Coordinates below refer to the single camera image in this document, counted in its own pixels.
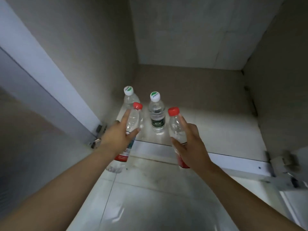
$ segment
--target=hand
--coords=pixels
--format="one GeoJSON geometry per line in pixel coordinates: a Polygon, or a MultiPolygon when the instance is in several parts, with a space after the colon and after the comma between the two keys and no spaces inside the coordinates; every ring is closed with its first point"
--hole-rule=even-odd
{"type": "Polygon", "coordinates": [[[105,134],[102,137],[102,141],[98,150],[103,150],[104,153],[108,151],[108,154],[111,154],[114,159],[117,155],[122,153],[129,142],[136,137],[139,133],[140,128],[134,129],[130,134],[126,135],[126,123],[129,117],[130,109],[126,110],[124,113],[121,122],[118,120],[106,130],[105,134]]]}
{"type": "Polygon", "coordinates": [[[186,133],[187,144],[182,145],[173,137],[171,137],[171,141],[183,161],[198,174],[206,169],[212,168],[214,163],[211,161],[204,143],[199,136],[197,126],[187,123],[181,114],[179,114],[179,118],[186,133]]]}

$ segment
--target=water bottle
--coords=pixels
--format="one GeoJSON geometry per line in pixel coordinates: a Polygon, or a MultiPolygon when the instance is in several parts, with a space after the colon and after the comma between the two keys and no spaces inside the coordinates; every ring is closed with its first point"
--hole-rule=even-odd
{"type": "MultiPolygon", "coordinates": [[[[140,127],[141,122],[141,110],[142,104],[134,102],[133,109],[129,114],[129,118],[126,124],[126,134],[128,135],[134,129],[140,127]]],[[[125,162],[129,157],[129,153],[131,152],[132,146],[134,144],[135,138],[130,141],[126,150],[123,151],[120,155],[118,155],[106,168],[109,172],[121,173],[123,168],[125,167],[125,162]]]]}
{"type": "Polygon", "coordinates": [[[137,95],[134,93],[134,89],[133,89],[132,86],[126,86],[124,88],[124,93],[125,93],[124,105],[125,105],[126,109],[133,108],[133,103],[134,102],[140,103],[140,100],[137,97],[137,95]]]}
{"type": "MultiPolygon", "coordinates": [[[[180,123],[179,120],[179,113],[180,110],[178,107],[172,107],[168,109],[168,114],[170,116],[169,120],[169,135],[171,137],[174,137],[177,141],[180,142],[180,144],[185,145],[187,143],[187,138],[185,131],[180,123]]],[[[174,151],[176,153],[177,161],[178,164],[181,168],[189,168],[187,164],[182,160],[181,156],[179,155],[178,151],[176,148],[173,146],[174,151]]]]}
{"type": "Polygon", "coordinates": [[[165,105],[160,100],[159,92],[152,92],[150,95],[151,102],[149,104],[150,118],[152,122],[152,128],[155,132],[161,133],[164,131],[166,122],[165,118],[165,105]]]}

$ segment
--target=forearm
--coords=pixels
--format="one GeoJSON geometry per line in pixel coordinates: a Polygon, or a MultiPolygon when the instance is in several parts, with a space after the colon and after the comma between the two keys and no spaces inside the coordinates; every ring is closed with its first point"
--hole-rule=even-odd
{"type": "Polygon", "coordinates": [[[215,164],[198,174],[213,190],[239,230],[303,231],[302,228],[229,177],[215,164]]]}
{"type": "Polygon", "coordinates": [[[0,223],[1,230],[66,230],[112,161],[97,149],[64,171],[0,223]]]}

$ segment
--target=white bottle cap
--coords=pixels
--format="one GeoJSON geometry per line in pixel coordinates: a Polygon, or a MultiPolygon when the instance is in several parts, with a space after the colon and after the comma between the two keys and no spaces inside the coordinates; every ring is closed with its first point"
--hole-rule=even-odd
{"type": "Polygon", "coordinates": [[[151,101],[153,102],[159,102],[160,101],[160,93],[159,92],[152,92],[150,95],[151,101]]]}
{"type": "Polygon", "coordinates": [[[133,95],[133,93],[134,93],[133,87],[131,87],[131,86],[126,86],[126,87],[124,88],[124,93],[125,93],[125,95],[128,95],[128,96],[133,95]]]}

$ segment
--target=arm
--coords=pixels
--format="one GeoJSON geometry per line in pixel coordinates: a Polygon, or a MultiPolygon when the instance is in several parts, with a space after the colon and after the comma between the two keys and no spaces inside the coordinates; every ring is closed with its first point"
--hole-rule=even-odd
{"type": "Polygon", "coordinates": [[[139,129],[126,135],[127,110],[103,135],[101,145],[26,199],[0,222],[0,230],[66,230],[109,163],[125,150],[139,129]]]}
{"type": "Polygon", "coordinates": [[[180,121],[187,135],[187,144],[182,146],[172,138],[173,145],[184,162],[213,190],[239,230],[303,231],[215,165],[210,160],[197,126],[186,123],[182,116],[180,121]]]}

